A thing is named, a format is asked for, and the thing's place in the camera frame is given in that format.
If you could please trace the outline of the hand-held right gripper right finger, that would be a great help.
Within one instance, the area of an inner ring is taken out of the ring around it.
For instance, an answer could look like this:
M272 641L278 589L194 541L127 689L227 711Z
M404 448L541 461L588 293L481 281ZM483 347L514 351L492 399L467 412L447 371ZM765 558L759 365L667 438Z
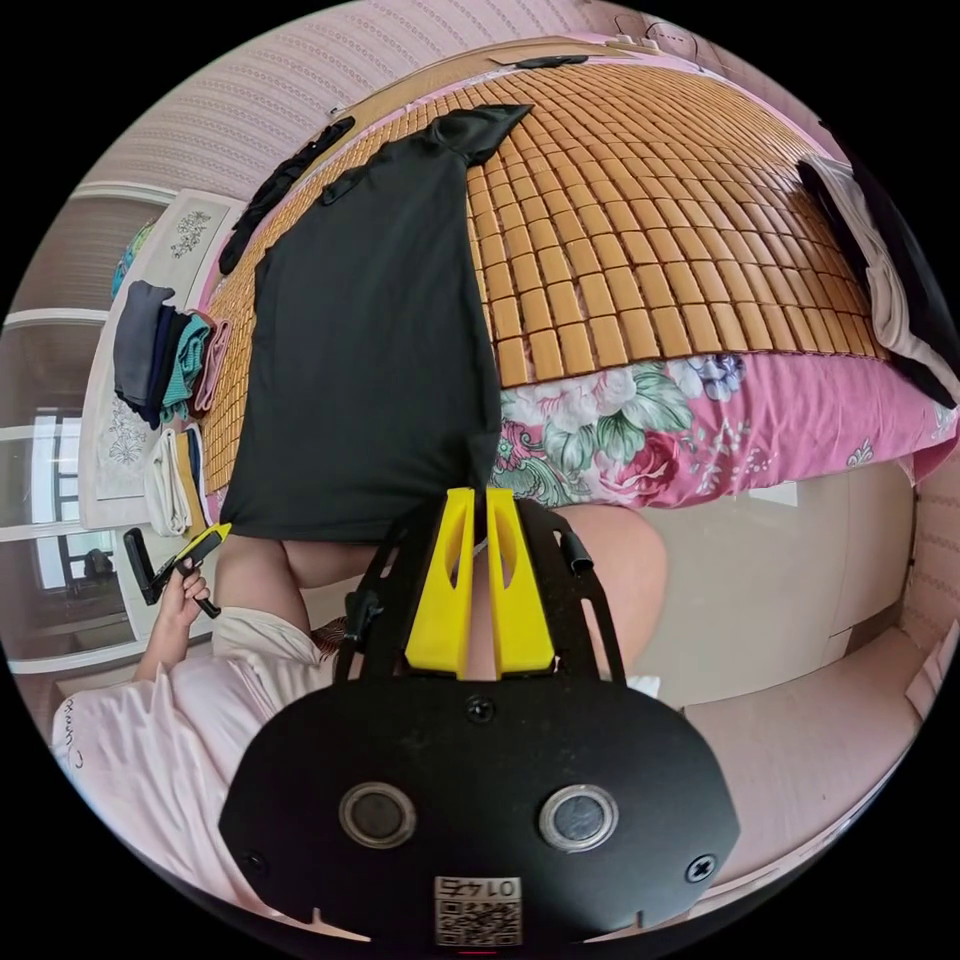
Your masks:
M486 491L486 521L496 677L550 673L555 663L554 645L533 554L511 492L496 488Z

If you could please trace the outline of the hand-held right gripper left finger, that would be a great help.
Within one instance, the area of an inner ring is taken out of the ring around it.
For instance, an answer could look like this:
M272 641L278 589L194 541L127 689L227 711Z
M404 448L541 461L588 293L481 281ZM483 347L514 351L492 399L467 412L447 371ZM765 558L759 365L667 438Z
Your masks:
M405 647L414 671L463 679L471 630L475 493L447 492Z

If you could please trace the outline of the person's left hand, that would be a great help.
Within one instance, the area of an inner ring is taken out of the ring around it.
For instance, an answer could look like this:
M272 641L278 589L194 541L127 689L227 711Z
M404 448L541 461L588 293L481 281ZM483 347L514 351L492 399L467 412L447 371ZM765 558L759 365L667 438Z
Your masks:
M199 569L188 567L186 573L174 569L159 602L151 639L185 643L201 612L198 600L209 598L210 590Z

